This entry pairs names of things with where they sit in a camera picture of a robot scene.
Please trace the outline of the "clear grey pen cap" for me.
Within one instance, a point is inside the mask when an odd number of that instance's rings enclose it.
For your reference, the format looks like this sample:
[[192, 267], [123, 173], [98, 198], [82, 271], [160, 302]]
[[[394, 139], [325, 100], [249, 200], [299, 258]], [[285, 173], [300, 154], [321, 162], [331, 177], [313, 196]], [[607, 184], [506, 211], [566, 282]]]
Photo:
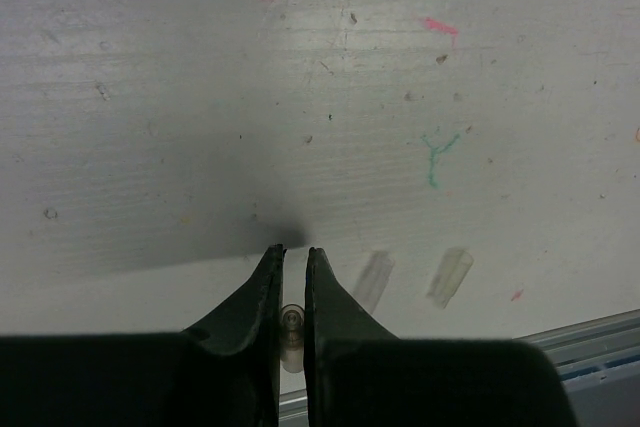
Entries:
[[280, 360], [285, 371], [303, 371], [305, 314], [297, 304], [285, 305], [280, 312]]

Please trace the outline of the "clear yellow pen cap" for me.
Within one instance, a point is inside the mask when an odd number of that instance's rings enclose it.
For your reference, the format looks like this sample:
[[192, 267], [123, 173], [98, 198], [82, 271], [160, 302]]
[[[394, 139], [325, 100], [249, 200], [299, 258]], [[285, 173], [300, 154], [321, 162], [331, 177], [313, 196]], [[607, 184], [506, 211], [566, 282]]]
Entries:
[[367, 313], [374, 313], [388, 285], [394, 265], [387, 251], [375, 251], [362, 269], [352, 296]]

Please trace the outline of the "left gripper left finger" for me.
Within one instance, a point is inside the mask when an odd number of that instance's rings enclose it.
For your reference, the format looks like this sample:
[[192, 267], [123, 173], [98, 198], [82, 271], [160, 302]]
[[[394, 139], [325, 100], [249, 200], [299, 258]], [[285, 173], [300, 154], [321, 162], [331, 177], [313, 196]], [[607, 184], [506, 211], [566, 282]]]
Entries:
[[249, 279], [182, 331], [186, 426], [276, 426], [284, 247], [270, 246]]

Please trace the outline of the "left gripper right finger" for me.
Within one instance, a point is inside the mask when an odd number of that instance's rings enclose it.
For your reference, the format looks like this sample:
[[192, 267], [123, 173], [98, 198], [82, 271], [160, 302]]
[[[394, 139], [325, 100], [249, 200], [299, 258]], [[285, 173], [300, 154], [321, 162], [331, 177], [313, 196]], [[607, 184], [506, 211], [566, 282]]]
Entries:
[[374, 425], [384, 397], [380, 348], [397, 338], [342, 287], [321, 248], [309, 250], [304, 308], [309, 424]]

